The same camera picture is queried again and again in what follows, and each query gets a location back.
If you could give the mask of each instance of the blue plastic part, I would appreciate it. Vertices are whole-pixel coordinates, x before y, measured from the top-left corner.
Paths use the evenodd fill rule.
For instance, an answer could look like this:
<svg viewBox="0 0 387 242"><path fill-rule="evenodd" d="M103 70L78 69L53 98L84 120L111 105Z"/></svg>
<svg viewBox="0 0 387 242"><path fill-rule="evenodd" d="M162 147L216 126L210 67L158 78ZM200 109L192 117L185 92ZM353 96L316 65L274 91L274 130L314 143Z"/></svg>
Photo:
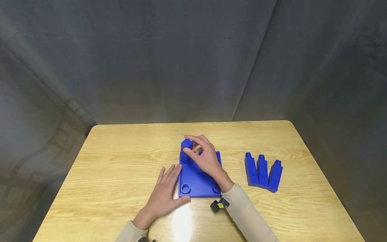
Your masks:
<svg viewBox="0 0 387 242"><path fill-rule="evenodd" d="M221 191L215 180L202 171L189 156L183 160L184 155L184 152L180 152L182 171L179 175L178 196L220 197ZM216 156L220 166L222 166L219 151L216 152Z"/></svg>
<svg viewBox="0 0 387 242"><path fill-rule="evenodd" d="M259 186L258 173L255 167L255 160L253 157L251 157L250 152L246 153L245 168L246 168L247 184L249 186L254 186L254 187Z"/></svg>
<svg viewBox="0 0 387 242"><path fill-rule="evenodd" d="M183 152L183 149L184 148L190 148L190 149L192 149L192 147L194 146L194 143L191 141L191 140L189 140L189 139L185 139L185 140L183 140L183 142L182 142L182 149L180 150L180 156L182 156L181 158L183 159L183 161L185 161L185 160L187 160L189 157L187 156L187 154L185 154L184 152Z"/></svg>
<svg viewBox="0 0 387 242"><path fill-rule="evenodd" d="M281 179L282 175L282 169L281 161L276 160L274 164L271 166L270 174L269 174L269 186L268 190L271 192L278 191L279 181Z"/></svg>
<svg viewBox="0 0 387 242"><path fill-rule="evenodd" d="M267 160L265 156L260 154L257 160L257 172L258 172L258 187L267 189L269 186L269 180L267 177Z"/></svg>

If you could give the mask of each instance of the beige sleeve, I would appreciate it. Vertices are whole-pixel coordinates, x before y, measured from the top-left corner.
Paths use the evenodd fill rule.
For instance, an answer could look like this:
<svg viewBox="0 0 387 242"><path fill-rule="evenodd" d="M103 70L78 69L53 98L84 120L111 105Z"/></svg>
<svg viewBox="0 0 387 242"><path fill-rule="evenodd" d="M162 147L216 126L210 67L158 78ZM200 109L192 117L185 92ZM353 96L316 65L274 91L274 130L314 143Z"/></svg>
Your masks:
<svg viewBox="0 0 387 242"><path fill-rule="evenodd" d="M132 221L128 221L116 238L116 242L138 242L142 237L146 237L147 233L148 230L139 229Z"/></svg>
<svg viewBox="0 0 387 242"><path fill-rule="evenodd" d="M255 209L245 191L238 184L235 183L231 190L222 193L222 197L230 203L226 208L227 212L247 241L278 241L276 235Z"/></svg>

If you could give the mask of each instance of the person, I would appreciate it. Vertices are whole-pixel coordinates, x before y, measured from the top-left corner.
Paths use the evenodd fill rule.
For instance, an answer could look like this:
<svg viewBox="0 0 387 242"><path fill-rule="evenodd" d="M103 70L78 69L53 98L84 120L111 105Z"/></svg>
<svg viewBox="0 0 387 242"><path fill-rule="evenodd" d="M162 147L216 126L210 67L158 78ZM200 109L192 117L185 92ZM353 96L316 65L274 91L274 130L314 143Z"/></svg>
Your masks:
<svg viewBox="0 0 387 242"><path fill-rule="evenodd" d="M227 172L220 166L213 144L204 136L185 135L193 141L193 149L184 148L183 151L192 158L197 165L209 174L219 185L221 196L229 202L227 212L242 232L247 241L275 242L277 237L255 209L244 190L234 183ZM190 201L189 196L173 199L173 189L182 167L172 165L167 172L163 167L160 171L154 190L148 203L133 219L128 221L116 242L147 241L148 227L158 217L168 214L173 209Z"/></svg>

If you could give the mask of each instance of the gray curtain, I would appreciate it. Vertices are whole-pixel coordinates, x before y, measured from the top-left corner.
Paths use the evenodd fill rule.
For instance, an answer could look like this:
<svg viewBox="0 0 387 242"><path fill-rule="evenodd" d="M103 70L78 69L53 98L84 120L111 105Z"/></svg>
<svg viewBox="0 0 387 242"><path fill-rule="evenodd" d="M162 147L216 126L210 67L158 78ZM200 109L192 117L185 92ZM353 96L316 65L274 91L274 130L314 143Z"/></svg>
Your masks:
<svg viewBox="0 0 387 242"><path fill-rule="evenodd" d="M385 9L0 2L0 239L33 238L95 123L287 119L363 237L387 241Z"/></svg>

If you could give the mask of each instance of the blue base plate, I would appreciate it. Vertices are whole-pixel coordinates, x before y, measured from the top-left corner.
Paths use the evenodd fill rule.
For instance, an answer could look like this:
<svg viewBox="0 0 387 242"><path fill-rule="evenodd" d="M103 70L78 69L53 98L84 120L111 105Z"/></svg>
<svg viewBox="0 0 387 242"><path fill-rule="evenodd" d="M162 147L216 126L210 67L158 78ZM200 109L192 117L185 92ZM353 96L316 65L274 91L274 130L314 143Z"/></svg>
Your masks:
<svg viewBox="0 0 387 242"><path fill-rule="evenodd" d="M179 175L178 196L220 197L220 188L215 180L202 171L190 157L183 161L184 155L184 152L180 152L179 163L182 165L182 171ZM216 152L216 156L222 167L219 151Z"/></svg>

